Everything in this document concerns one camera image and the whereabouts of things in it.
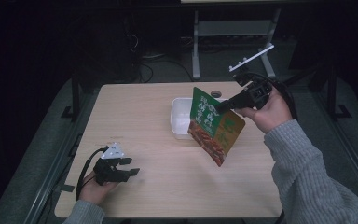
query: forearm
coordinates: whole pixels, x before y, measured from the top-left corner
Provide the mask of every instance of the forearm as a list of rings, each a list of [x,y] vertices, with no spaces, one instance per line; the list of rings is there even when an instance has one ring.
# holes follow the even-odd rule
[[[76,202],[71,215],[63,222],[64,224],[99,224],[104,218],[104,211],[96,204],[79,200]]]
[[[322,152],[295,120],[265,140],[288,223],[358,223],[358,197],[327,175]]]

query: green and brown food packet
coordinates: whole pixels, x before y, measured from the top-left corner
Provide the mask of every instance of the green and brown food packet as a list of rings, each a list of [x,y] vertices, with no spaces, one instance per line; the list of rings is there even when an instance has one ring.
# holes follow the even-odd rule
[[[214,108],[219,103],[195,87],[188,133],[220,167],[245,126],[245,120],[233,111],[219,115]]]

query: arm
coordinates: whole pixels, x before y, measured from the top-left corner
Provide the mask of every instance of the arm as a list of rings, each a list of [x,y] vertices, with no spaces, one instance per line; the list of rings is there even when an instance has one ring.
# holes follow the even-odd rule
[[[83,189],[80,192],[79,200],[76,202],[71,215],[63,222],[71,223],[102,223],[104,211],[98,205],[103,202],[107,193],[117,186],[118,183],[104,183],[100,186],[94,179],[94,172],[84,178]]]
[[[322,152],[292,120],[275,89],[262,109],[236,112],[266,133],[265,143],[275,160],[272,177],[287,223],[358,223],[358,197],[327,175]]]

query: wooden table top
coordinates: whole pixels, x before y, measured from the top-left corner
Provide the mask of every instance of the wooden table top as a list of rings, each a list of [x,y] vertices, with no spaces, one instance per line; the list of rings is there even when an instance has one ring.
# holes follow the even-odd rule
[[[236,82],[103,86],[65,185],[76,186],[96,149],[118,142],[132,162],[117,168],[141,170],[101,204],[107,217],[277,217],[282,206],[271,177],[274,161],[264,134],[251,120],[245,119],[221,167],[193,139],[175,138],[172,101],[192,97],[193,87],[221,91],[226,99],[241,90]],[[94,157],[87,174],[100,156]],[[62,191],[57,217],[70,215],[75,192]]]

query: ribbed knit sleeve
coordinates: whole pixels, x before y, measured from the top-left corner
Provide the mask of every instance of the ribbed knit sleeve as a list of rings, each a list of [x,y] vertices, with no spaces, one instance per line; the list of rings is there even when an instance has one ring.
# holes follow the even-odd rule
[[[358,223],[358,197],[327,175],[322,152],[296,120],[268,132],[265,143],[288,224]]]
[[[72,209],[71,215],[64,224],[100,224],[104,218],[104,211],[94,203],[78,200]]]

